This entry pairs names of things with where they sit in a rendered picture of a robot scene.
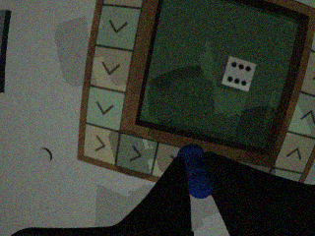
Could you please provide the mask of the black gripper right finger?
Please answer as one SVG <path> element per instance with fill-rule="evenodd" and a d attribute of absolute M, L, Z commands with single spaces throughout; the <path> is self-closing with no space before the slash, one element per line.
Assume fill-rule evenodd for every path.
<path fill-rule="evenodd" d="M 273 176 L 211 150 L 202 161 L 229 236 L 315 236 L 315 185 Z"/>

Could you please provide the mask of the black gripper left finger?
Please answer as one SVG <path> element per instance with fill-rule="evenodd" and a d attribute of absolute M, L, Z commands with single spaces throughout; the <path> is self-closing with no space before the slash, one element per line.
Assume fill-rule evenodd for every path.
<path fill-rule="evenodd" d="M 94 228 L 23 228 L 12 236 L 192 236 L 184 157 L 176 157 L 121 223 Z"/>

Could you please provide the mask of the dark blue pawn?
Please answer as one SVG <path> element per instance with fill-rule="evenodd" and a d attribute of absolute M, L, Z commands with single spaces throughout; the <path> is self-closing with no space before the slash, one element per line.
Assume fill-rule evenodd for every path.
<path fill-rule="evenodd" d="M 186 145 L 178 151 L 177 157 L 184 157 L 186 162 L 186 178 L 188 178 L 188 190 L 194 198 L 208 197 L 214 189 L 214 181 L 206 170 L 202 161 L 201 147 Z"/>

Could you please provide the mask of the brown board frame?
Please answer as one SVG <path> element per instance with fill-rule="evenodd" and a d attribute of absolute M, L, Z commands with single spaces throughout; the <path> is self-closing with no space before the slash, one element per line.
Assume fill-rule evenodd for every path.
<path fill-rule="evenodd" d="M 126 131 L 127 117 L 129 117 L 131 93 L 133 93 L 135 71 L 137 71 L 139 47 L 141 47 L 142 40 L 143 40 L 143 32 L 145 32 L 147 13 L 149 13 L 149 8 L 150 8 L 150 1 L 151 0 L 143 0 L 141 20 L 139 20 L 139 26 L 138 26 L 137 42 L 135 42 L 133 63 L 131 63 L 131 66 L 130 66 L 129 80 L 127 80 L 127 89 L 126 89 L 125 105 L 123 105 L 121 131 L 119 131 L 119 133 L 135 135 L 135 137 L 151 139 L 151 141 L 162 142 L 162 143 L 166 143 L 167 145 L 184 147 L 185 145 L 181 145 L 180 143 L 165 141 L 164 139 L 149 137 L 149 135 L 131 133 L 131 131 Z M 84 127 L 86 127 L 88 88 L 90 87 L 91 66 L 92 66 L 92 63 L 94 62 L 95 36 L 97 35 L 98 19 L 99 19 L 99 15 L 101 15 L 101 8 L 102 8 L 102 0 L 95 0 L 94 20 L 92 21 L 92 28 L 90 32 L 90 46 L 88 46 L 88 52 L 87 52 L 86 72 L 84 72 L 84 86 L 83 86 L 82 102 L 80 102 L 80 129 L 79 129 L 79 141 L 78 141 L 78 154 L 76 154 L 76 157 L 78 157 L 78 160 L 86 161 L 86 162 L 89 162 L 90 164 L 97 165 L 99 166 L 99 168 L 113 170 L 113 172 L 127 174 L 127 176 L 141 178 L 141 180 L 155 182 L 156 184 L 158 181 L 158 177 L 149 176 L 149 174 L 134 172 L 134 170 L 119 168 L 119 166 L 105 164 L 105 162 L 92 160 L 91 158 L 83 157 L 83 152 L 84 152 L 83 138 L 84 138 Z M 215 152 L 216 154 L 220 154 L 220 156 L 223 156 L 223 157 L 237 158 L 237 160 L 241 160 L 245 162 L 251 161 L 259 165 L 271 166 L 271 168 L 273 166 L 271 162 L 261 162 L 257 160 L 248 160 L 248 158 L 239 157 L 239 156 L 229 156 L 229 154 L 220 153 L 220 152 L 217 152 L 216 150 L 212 150 L 212 152 Z M 311 166 L 312 164 L 314 164 L 314 160 L 315 160 L 315 147 L 314 147 L 314 152 L 311 153 L 310 161 L 307 162 L 307 168 L 304 169 L 302 178 L 300 178 L 299 182 L 302 182 L 302 184 L 304 184 L 304 181 L 306 181 L 307 174 L 308 172 L 310 172 Z"/>

